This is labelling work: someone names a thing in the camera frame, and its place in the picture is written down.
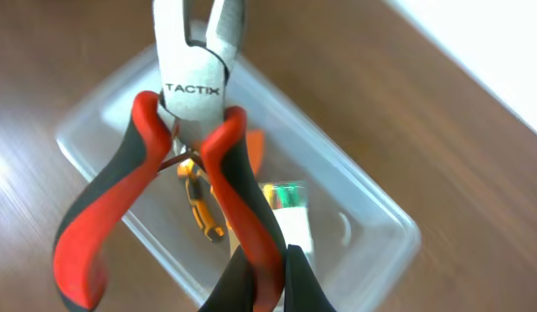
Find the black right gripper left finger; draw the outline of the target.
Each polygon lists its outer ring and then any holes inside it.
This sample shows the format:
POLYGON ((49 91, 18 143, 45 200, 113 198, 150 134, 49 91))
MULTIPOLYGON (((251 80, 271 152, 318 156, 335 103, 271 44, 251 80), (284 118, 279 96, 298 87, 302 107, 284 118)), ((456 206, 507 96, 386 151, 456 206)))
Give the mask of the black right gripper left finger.
POLYGON ((238 246, 198 312, 252 312, 255 292, 254 271, 242 247, 238 246))

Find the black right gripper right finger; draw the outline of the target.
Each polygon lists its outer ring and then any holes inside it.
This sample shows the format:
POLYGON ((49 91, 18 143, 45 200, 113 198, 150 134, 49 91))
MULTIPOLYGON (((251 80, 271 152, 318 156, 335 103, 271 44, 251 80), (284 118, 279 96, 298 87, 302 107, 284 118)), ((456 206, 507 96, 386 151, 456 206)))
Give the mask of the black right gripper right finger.
POLYGON ((285 312, 335 312, 298 245, 289 244, 286 258, 285 312))

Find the clear plastic storage container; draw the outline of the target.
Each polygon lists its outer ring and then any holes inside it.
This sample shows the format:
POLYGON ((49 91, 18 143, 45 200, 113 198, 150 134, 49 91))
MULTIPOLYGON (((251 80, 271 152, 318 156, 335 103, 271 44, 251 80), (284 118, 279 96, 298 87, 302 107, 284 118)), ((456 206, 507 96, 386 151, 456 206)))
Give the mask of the clear plastic storage container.
MULTIPOLYGON (((192 25, 192 37, 203 39, 206 28, 192 25)), ((155 45, 102 86, 64 125, 58 144, 87 175, 88 184, 120 147, 135 96, 160 89, 155 45)), ((308 262, 328 301, 336 311, 376 307, 419 246, 420 233, 412 219, 239 55, 226 101, 246 111, 247 131, 264 132, 258 185, 305 183, 314 240, 314 260, 308 262)), ((211 185, 204 182, 207 205, 225 232, 223 240, 212 243, 194 220, 184 181, 178 177, 178 165, 187 159, 203 169, 197 153, 175 140, 157 178, 120 221, 132 228, 200 308, 232 255, 226 217, 211 185)))

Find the orange black long-nose pliers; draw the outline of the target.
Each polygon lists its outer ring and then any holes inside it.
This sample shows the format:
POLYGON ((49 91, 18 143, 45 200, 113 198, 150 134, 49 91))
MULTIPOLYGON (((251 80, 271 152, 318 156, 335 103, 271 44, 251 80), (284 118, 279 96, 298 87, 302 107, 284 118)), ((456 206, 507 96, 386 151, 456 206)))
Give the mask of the orange black long-nose pliers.
POLYGON ((178 177, 184 181, 191 213, 199 230, 214 244, 223 240, 224 229, 212 216, 204 196, 202 183, 210 186, 206 172, 191 159, 178 165, 178 177))

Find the clear box of coloured bits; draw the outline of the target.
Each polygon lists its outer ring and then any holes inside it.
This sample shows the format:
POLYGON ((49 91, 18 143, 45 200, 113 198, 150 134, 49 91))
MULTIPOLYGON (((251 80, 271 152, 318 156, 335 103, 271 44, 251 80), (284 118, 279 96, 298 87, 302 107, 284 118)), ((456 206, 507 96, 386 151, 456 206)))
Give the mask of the clear box of coloured bits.
POLYGON ((275 215, 286 244, 300 246, 311 263, 314 240, 308 219, 308 193, 303 181, 261 183, 260 188, 275 215))

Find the red handled side cutters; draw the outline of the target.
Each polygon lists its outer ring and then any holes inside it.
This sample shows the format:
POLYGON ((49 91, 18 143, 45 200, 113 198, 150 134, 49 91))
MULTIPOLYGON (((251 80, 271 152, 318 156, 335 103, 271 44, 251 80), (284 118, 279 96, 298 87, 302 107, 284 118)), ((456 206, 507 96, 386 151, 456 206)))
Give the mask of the red handled side cutters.
POLYGON ((104 241, 157 178, 175 140, 197 153, 254 271, 253 311, 270 311, 279 302, 286 245, 249 164, 246 111, 226 101, 243 39, 245 7, 243 0, 215 1, 204 38, 196 40, 187 2, 153 2, 161 89, 135 96, 120 147, 60 222, 52 269, 66 309, 92 311, 99 306, 107 287, 100 261, 104 241))

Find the orange scraper with wooden handle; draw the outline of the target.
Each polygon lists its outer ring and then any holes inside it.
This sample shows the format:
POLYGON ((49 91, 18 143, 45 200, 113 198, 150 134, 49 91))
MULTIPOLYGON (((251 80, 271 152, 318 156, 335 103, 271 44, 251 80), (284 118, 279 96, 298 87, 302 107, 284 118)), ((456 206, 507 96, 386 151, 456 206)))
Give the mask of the orange scraper with wooden handle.
MULTIPOLYGON (((246 132, 246 144, 249 157, 249 164, 251 170, 256 176, 262 167, 264 150, 265 150, 265 136, 264 132, 260 129, 252 129, 246 132)), ((230 242, 230 254, 233 255, 237 246, 240 244, 237 236, 232 229, 230 221, 226 218, 226 227, 228 230, 228 238, 230 242)))

